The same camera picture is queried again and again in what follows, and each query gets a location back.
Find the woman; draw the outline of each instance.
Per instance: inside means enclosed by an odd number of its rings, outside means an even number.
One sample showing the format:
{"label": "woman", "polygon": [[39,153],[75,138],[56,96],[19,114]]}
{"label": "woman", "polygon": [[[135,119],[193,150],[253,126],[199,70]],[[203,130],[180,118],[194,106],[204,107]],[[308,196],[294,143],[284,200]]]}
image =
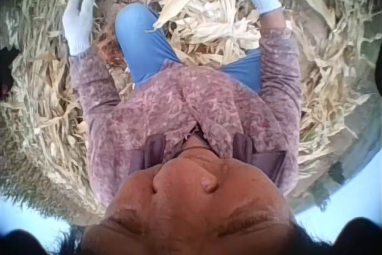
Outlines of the woman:
{"label": "woman", "polygon": [[90,45],[94,0],[63,16],[84,110],[91,187],[106,214],[84,254],[279,254],[296,235],[301,83],[278,0],[252,0],[259,51],[221,70],[180,63],[140,4],[116,19],[137,89],[122,102]]}

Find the eyebrow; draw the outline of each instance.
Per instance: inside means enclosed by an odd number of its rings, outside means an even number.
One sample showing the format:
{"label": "eyebrow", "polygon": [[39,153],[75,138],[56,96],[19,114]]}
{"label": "eyebrow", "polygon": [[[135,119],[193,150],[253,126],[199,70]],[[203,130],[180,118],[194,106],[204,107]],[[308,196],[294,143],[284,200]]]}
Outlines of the eyebrow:
{"label": "eyebrow", "polygon": [[254,205],[255,201],[250,201],[245,205],[234,209],[234,211],[231,212],[228,216],[229,222],[222,226],[219,226],[215,230],[218,233],[217,236],[221,238],[227,235],[233,235],[237,233],[250,234],[252,232],[263,229],[263,227],[254,228],[254,226],[269,221],[273,217],[268,214],[264,214],[261,211],[259,211],[259,214],[255,216],[246,216],[247,210],[249,208],[253,208]]}
{"label": "eyebrow", "polygon": [[132,234],[142,235],[143,227],[140,221],[138,220],[138,216],[135,210],[131,209],[123,209],[119,210],[115,214],[109,216],[107,220],[119,225],[121,228],[126,229]]}

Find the leg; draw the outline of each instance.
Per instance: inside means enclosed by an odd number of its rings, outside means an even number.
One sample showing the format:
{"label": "leg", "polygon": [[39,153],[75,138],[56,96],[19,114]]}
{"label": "leg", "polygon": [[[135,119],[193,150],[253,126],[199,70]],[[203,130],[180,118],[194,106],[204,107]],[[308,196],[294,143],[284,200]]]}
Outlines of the leg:
{"label": "leg", "polygon": [[157,16],[143,4],[130,4],[115,20],[115,34],[134,82],[139,85],[158,73],[164,60],[180,62],[163,30],[153,30]]}
{"label": "leg", "polygon": [[243,59],[225,65],[221,70],[258,93],[261,87],[260,56],[260,49],[252,50]]}

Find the pile of corn husks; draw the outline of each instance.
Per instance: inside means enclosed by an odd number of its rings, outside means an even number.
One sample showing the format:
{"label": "pile of corn husks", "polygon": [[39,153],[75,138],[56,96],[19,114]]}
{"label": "pile of corn husks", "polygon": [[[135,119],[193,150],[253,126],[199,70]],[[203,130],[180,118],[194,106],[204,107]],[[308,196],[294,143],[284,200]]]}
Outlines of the pile of corn husks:
{"label": "pile of corn husks", "polygon": [[20,0],[17,18],[7,19],[10,45],[21,54],[12,63],[10,96],[0,102],[0,192],[81,225],[103,209],[88,183],[85,123],[61,37],[66,2]]}
{"label": "pile of corn husks", "polygon": [[255,10],[247,18],[236,17],[236,0],[192,0],[173,19],[170,44],[179,59],[192,64],[229,64],[258,48],[260,31]]}

